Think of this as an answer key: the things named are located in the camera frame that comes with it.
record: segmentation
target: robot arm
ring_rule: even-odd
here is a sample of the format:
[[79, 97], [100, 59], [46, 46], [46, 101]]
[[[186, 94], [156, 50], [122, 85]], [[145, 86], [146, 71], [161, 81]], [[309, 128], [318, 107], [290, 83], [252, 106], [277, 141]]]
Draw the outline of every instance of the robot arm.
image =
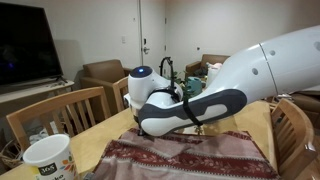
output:
[[142, 66], [129, 76], [130, 106], [141, 128], [161, 136], [239, 112], [256, 100], [320, 84], [320, 26], [289, 33], [240, 51], [227, 59], [214, 81], [188, 102], [182, 90]]

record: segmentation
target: wooden table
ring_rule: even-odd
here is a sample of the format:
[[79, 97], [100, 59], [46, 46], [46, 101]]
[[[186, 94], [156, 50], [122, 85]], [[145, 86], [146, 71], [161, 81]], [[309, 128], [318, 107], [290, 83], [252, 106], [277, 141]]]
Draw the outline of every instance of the wooden table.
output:
[[[84, 175], [86, 172], [92, 171], [107, 143], [112, 139], [118, 139], [121, 134], [136, 125], [131, 111], [126, 109], [73, 137], [71, 139], [71, 151], [78, 172]], [[216, 135], [225, 131], [248, 131], [276, 169], [268, 103], [254, 102], [234, 116], [206, 125], [204, 131], [207, 135]], [[32, 179], [32, 174], [28, 166], [23, 164], [0, 176], [0, 180], [8, 179], [29, 180]]]

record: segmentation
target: red patterned fabric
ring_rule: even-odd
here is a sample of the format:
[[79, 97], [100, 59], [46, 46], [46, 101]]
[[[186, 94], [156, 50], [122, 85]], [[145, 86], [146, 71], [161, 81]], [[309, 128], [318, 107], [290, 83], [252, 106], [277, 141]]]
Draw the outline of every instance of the red patterned fabric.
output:
[[93, 179], [280, 179], [247, 132], [136, 134], [130, 129], [108, 144]]

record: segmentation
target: door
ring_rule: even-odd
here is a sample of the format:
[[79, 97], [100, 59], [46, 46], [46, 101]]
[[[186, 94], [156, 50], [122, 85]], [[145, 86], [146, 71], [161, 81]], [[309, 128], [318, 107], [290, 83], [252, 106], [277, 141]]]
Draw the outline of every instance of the door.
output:
[[159, 65], [165, 57], [165, 0], [139, 0], [141, 64], [160, 74]]

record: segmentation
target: tv screen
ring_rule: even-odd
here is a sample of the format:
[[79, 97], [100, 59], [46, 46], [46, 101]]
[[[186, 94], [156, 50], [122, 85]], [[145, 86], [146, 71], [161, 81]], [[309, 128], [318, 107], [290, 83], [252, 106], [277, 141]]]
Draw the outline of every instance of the tv screen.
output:
[[45, 10], [0, 3], [0, 86], [62, 75]]

